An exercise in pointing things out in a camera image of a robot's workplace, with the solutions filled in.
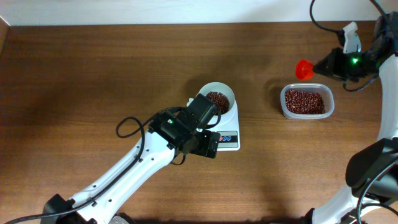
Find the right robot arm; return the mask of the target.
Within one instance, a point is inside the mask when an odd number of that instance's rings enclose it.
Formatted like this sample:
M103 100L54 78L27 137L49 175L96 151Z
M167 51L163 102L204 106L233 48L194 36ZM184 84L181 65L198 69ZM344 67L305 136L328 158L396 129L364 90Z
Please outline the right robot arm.
M306 80L320 74L334 80L358 82L368 78L382 83L382 118L377 141L356 153L346 168L346 183L332 199L311 209L304 223L361 223L361 217L378 209L390 209L397 201L397 12L377 19L371 48L361 51L350 23L339 30L342 48L333 49L313 64L301 60L295 74Z

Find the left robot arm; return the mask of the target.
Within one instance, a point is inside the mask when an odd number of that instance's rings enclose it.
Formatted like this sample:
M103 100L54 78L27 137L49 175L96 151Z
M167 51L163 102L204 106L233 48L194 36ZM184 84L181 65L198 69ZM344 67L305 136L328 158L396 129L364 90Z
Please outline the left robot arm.
M199 94L187 107L167 108L140 123L137 144L91 186L68 200L53 196L44 206L42 223L109 223L127 199L179 154L215 158L220 134L210 120L220 110Z

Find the orange measuring scoop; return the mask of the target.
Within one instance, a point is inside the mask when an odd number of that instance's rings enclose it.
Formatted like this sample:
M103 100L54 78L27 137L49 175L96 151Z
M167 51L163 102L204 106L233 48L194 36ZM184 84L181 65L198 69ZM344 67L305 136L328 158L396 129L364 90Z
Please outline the orange measuring scoop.
M314 76L313 63L308 60L300 60L295 69L298 80L309 80Z

